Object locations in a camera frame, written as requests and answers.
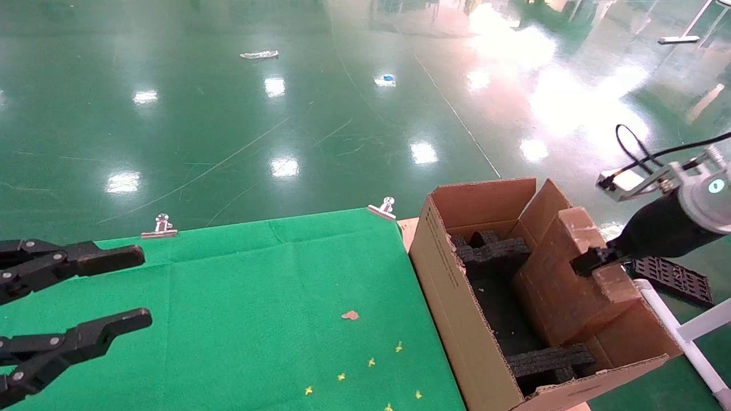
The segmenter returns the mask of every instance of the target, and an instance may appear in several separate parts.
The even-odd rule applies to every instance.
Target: pink object
[[[341,315],[341,317],[342,318],[346,318],[348,320],[354,320],[355,321],[355,320],[357,320],[360,317],[360,315],[358,315],[358,313],[355,312],[355,311],[348,311],[347,313]]]

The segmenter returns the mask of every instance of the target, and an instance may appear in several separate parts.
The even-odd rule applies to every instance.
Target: clip
[[[368,211],[376,214],[377,216],[383,217],[386,220],[393,221],[396,219],[396,216],[391,214],[391,212],[393,211],[393,203],[395,202],[396,200],[394,200],[393,197],[386,197],[383,199],[383,204],[381,204],[380,207],[369,205]]]
[[[155,231],[142,233],[143,240],[149,238],[175,237],[178,234],[178,231],[173,230],[173,224],[167,221],[169,218],[170,217],[165,213],[158,214],[157,218],[155,218]]]

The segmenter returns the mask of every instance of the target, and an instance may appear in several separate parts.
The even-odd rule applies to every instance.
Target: green tablecloth
[[[0,307],[5,336],[154,319],[15,410],[464,410],[395,223],[358,209],[99,245],[135,243],[139,268]]]

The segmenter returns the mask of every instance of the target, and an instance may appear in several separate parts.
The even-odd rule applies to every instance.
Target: glossy floor
[[[730,17],[662,46],[704,0],[0,1],[2,238],[138,235],[555,179],[607,236],[641,201],[594,189],[652,148],[731,122]],[[240,53],[278,50],[278,59]],[[731,144],[724,150],[731,154]],[[727,241],[682,259],[731,297]],[[669,299],[678,318],[700,311]],[[731,330],[700,340],[731,381]],[[713,409],[684,358],[595,410]]]

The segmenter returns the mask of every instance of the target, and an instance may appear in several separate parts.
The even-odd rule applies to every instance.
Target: cardboard box
[[[523,396],[448,238],[481,230],[525,239],[532,254],[513,287],[534,330],[554,346],[586,343],[595,374]],[[536,179],[521,178],[427,196],[409,255],[470,411],[567,410],[681,353],[621,269],[590,278],[570,271],[570,259],[597,244],[591,218],[550,180],[537,195]]]

